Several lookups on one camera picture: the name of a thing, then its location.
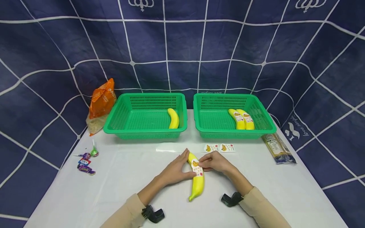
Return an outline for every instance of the beige sleeve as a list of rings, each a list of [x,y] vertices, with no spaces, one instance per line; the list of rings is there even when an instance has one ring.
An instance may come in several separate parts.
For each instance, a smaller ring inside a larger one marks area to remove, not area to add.
[[[290,228],[285,218],[256,187],[243,197],[239,205],[260,228]]]
[[[146,208],[137,194],[129,197],[126,203],[119,208],[100,228],[136,228],[142,226],[145,218],[142,209]]]

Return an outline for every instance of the orange snack bag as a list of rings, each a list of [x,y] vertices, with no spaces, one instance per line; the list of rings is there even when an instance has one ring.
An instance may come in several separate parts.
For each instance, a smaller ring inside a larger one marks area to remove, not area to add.
[[[115,102],[114,79],[111,78],[93,92],[89,115],[86,119],[90,136],[104,127],[108,114],[112,110]]]

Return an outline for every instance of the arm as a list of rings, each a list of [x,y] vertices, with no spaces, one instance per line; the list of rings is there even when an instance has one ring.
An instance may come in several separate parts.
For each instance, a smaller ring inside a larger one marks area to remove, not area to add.
[[[223,172],[243,196],[239,205],[260,228],[290,228],[280,212],[254,187],[240,171],[217,151],[199,159],[199,166],[205,171],[215,169]]]
[[[145,221],[142,216],[142,209],[146,208],[161,189],[166,185],[195,177],[195,172],[183,173],[181,171],[188,160],[189,153],[189,150],[186,149],[138,194],[129,197],[126,203],[108,218],[100,228],[135,228],[142,226]]]
[[[234,167],[227,172],[238,192],[243,196],[239,202],[242,209],[253,217],[260,228],[290,228],[290,225],[280,212],[263,196],[260,190]]]

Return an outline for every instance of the basket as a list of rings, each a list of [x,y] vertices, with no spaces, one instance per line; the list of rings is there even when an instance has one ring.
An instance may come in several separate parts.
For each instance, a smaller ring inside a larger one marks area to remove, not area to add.
[[[235,120],[228,109],[243,109],[251,115],[255,130],[237,130]],[[269,113],[260,100],[250,94],[194,95],[195,127],[202,138],[215,139],[258,139],[264,134],[276,132]]]
[[[177,129],[169,129],[168,108],[174,109],[180,118]],[[187,121],[182,93],[125,93],[112,108],[104,132],[121,139],[171,139],[178,138],[186,130]]]

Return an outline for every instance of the yellow banana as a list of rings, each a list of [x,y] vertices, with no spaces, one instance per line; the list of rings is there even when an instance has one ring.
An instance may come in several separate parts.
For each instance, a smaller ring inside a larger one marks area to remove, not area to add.
[[[239,112],[234,109],[228,109],[228,113],[232,116],[234,121],[236,121],[236,129],[237,130],[244,130],[246,129],[245,120],[241,116]]]
[[[179,116],[172,108],[167,109],[168,114],[171,117],[169,129],[177,129],[179,127]]]
[[[203,168],[199,166],[199,160],[192,153],[189,153],[188,163],[193,168],[193,171],[196,172],[196,176],[193,177],[193,187],[191,189],[191,195],[189,197],[189,202],[191,202],[195,197],[200,196],[203,192],[204,172]]]
[[[239,112],[243,116],[243,118],[245,119],[246,130],[255,130],[255,124],[254,124],[253,119],[251,118],[251,116],[242,109],[237,109],[236,111]]]

